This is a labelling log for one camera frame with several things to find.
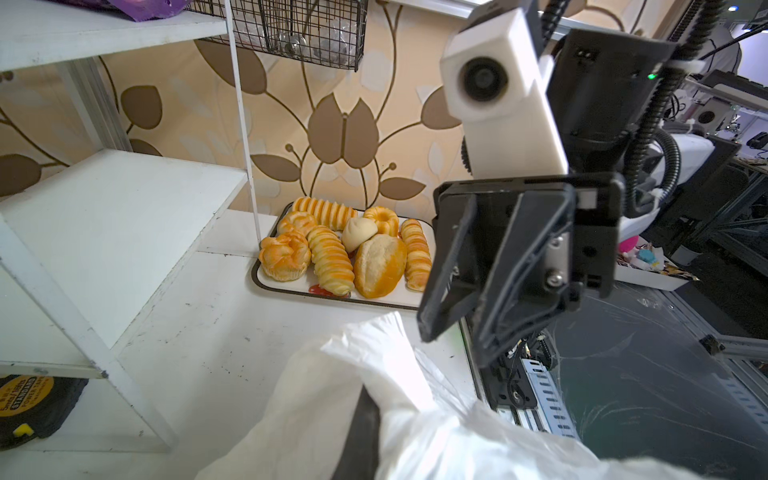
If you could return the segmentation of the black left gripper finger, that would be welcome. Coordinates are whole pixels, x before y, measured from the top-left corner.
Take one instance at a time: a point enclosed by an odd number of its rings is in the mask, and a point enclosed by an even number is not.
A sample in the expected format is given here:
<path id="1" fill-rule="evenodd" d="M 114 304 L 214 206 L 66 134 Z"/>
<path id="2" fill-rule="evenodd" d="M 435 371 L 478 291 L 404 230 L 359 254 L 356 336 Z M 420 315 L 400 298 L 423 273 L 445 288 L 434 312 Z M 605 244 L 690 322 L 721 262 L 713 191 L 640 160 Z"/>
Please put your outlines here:
<path id="1" fill-rule="evenodd" d="M 379 466 L 381 413 L 363 387 L 333 480 L 373 480 Z"/>

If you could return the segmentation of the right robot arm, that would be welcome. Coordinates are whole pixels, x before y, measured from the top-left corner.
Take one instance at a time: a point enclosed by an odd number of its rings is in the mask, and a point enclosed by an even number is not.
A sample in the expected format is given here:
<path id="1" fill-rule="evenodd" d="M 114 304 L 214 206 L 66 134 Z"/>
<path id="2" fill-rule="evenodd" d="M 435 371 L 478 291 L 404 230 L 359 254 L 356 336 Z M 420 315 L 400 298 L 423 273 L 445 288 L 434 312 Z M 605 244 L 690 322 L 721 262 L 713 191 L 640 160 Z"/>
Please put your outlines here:
<path id="1" fill-rule="evenodd" d="M 620 242 L 678 185 L 664 111 L 703 69 L 724 3 L 704 2 L 681 43 L 574 28 L 550 48 L 565 9 L 479 5 L 440 61 L 470 178 L 435 190 L 417 322 L 425 342 L 468 322 L 480 366 L 577 309 L 586 290 L 610 295 Z"/>

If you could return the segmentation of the white plastic bag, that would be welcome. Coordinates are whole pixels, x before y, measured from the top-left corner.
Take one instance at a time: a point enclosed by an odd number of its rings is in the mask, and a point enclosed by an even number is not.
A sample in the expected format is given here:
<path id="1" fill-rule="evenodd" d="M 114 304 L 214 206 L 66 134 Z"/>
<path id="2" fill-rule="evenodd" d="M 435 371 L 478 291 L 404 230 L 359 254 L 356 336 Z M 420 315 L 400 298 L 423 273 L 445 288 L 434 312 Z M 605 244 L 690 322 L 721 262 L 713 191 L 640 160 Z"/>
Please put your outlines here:
<path id="1" fill-rule="evenodd" d="M 203 479 L 332 479 L 362 388 L 381 413 L 374 479 L 687 479 L 651 458 L 601 460 L 461 396 L 415 350 L 399 314 L 343 326 L 297 351 L 262 419 Z"/>

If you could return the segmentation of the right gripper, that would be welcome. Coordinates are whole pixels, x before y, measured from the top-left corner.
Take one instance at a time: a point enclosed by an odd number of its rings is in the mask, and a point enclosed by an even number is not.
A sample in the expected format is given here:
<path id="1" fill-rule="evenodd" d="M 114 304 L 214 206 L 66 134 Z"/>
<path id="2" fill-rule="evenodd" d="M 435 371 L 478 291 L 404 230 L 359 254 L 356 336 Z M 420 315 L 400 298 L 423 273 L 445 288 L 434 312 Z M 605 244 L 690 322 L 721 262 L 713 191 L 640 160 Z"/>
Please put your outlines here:
<path id="1" fill-rule="evenodd" d="M 448 182 L 435 192 L 435 258 L 417 313 L 430 343 L 474 312 L 486 367 L 575 307 L 608 292 L 623 184 L 615 174 Z"/>

